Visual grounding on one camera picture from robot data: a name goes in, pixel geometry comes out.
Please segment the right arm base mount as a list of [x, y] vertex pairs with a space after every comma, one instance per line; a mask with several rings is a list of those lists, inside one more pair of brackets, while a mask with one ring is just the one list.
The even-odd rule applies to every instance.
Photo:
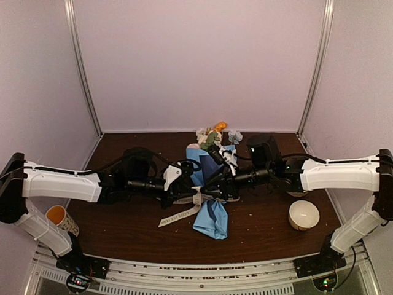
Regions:
[[294, 267], [298, 278], [333, 272], [347, 265], [345, 258], [327, 258], [320, 254], [297, 258]]

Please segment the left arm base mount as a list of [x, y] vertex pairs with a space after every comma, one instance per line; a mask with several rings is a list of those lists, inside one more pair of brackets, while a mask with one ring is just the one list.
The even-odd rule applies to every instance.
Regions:
[[92, 256], [60, 256], [56, 259], [56, 266], [70, 274], [87, 278], [105, 279], [109, 270], [110, 261]]

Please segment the beige printed ribbon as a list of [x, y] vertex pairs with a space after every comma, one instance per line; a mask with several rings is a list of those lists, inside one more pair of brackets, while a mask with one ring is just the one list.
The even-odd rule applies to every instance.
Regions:
[[204, 204], [204, 202], [206, 202], [208, 200], [213, 199], [213, 200], [218, 200], [220, 203], [227, 203], [227, 202], [238, 202], [241, 199], [241, 197], [237, 197], [236, 199], [229, 198], [228, 200], [224, 200], [224, 199], [221, 199], [218, 197], [213, 197], [213, 196], [210, 196], [207, 194], [202, 194], [200, 192], [200, 187], [194, 187], [194, 189], [197, 190], [197, 193], [194, 194], [193, 196], [174, 201], [175, 205], [192, 204], [193, 207], [191, 207], [188, 210], [178, 212], [178, 213], [176, 213], [172, 216], [169, 216], [167, 218], [161, 219], [158, 227], [164, 227], [164, 226], [167, 226], [167, 225], [172, 224], [174, 222], [177, 222], [181, 219], [188, 218], [189, 216], [197, 214], [201, 210], [201, 207]]

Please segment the light blue fake flower stem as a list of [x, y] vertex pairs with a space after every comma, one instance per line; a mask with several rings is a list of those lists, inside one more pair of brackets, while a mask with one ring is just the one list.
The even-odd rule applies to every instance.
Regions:
[[242, 141], [242, 139], [243, 139], [243, 135], [239, 131], [230, 130], [228, 132], [228, 140], [231, 144], [234, 145], [239, 144]]

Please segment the cream rose fake flower stem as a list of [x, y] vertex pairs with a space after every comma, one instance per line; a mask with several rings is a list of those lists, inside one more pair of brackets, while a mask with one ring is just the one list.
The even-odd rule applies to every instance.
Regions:
[[222, 145], [222, 131], [219, 128], [198, 128], [196, 138], [200, 149], [205, 151], [213, 144]]

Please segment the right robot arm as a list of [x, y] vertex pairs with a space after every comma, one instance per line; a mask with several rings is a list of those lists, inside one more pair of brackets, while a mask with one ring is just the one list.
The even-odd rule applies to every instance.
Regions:
[[223, 146], [207, 148], [213, 160], [222, 166], [201, 188], [205, 194], [229, 200], [241, 189], [260, 184], [292, 195], [318, 190], [367, 191], [371, 197], [352, 218], [325, 239], [315, 266], [328, 271], [353, 244], [392, 220], [392, 152], [380, 149], [375, 155], [355, 159], [320, 159], [310, 154], [282, 155], [273, 135], [248, 139], [251, 165], [240, 168], [239, 156]]

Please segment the blue wrapping paper sheet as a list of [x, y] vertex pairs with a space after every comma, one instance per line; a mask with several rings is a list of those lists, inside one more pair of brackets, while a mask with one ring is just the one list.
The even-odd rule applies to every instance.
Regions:
[[[191, 176], [194, 185], [200, 187], [207, 183], [208, 178], [214, 172], [223, 167], [223, 164], [217, 164], [208, 152], [202, 149], [188, 147], [186, 158], [201, 165], [201, 170], [194, 172]], [[215, 240], [226, 239], [228, 236], [228, 214], [224, 208], [224, 202], [215, 198], [204, 200], [193, 223], [193, 229]]]

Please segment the orange fake flower stem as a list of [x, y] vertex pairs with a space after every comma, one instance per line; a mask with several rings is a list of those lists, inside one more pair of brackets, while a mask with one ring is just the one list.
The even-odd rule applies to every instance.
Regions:
[[213, 130], [214, 130], [217, 134], [222, 135], [222, 132], [223, 132], [227, 127], [228, 127], [228, 124], [227, 124], [226, 122], [224, 122], [224, 121], [221, 121], [221, 122], [219, 122], [218, 124], [215, 125], [215, 127], [214, 127]]

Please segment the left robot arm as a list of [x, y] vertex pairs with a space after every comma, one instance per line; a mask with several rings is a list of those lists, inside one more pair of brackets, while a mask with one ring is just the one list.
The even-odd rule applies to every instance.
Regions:
[[144, 147], [94, 170], [46, 167], [14, 153], [1, 172], [1, 222], [21, 227], [47, 245], [75, 273], [88, 268], [88, 259], [70, 230], [59, 229], [30, 201], [33, 197], [81, 200], [89, 203], [125, 202], [132, 195], [159, 198], [162, 208], [196, 194], [191, 175], [201, 169], [191, 159], [170, 162]]

